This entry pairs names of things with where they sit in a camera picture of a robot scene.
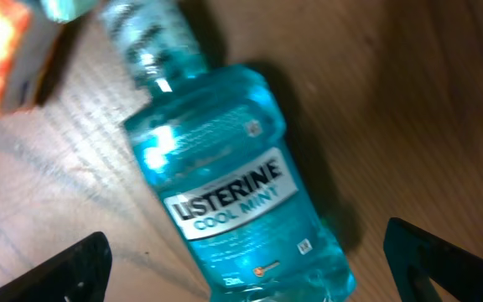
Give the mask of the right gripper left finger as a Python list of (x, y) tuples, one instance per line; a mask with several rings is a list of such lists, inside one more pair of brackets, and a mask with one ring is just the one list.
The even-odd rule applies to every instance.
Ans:
[(112, 269), (103, 232), (93, 232), (0, 287), (0, 302), (102, 302)]

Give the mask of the teal Listerine mouthwash bottle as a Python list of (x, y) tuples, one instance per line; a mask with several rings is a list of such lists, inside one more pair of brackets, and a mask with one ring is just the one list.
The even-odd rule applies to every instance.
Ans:
[(214, 301), (343, 301), (356, 281), (285, 143), (265, 78), (211, 68), (175, 1), (116, 0), (101, 21), (149, 105), (123, 126)]

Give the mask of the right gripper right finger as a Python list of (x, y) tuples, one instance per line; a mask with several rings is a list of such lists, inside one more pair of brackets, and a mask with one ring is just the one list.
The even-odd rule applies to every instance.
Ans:
[(440, 301), (434, 283), (459, 301), (483, 301), (483, 258), (392, 217), (383, 250), (403, 301)]

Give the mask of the small orange packet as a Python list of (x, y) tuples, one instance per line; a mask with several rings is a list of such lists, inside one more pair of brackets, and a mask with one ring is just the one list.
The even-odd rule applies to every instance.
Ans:
[(0, 0), (0, 117), (37, 105), (63, 28), (36, 1)]

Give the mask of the mint green wipes pack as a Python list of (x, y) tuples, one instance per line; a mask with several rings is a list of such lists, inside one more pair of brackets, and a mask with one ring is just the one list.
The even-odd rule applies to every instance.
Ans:
[(99, 0), (39, 0), (47, 18), (57, 23), (69, 23), (90, 12)]

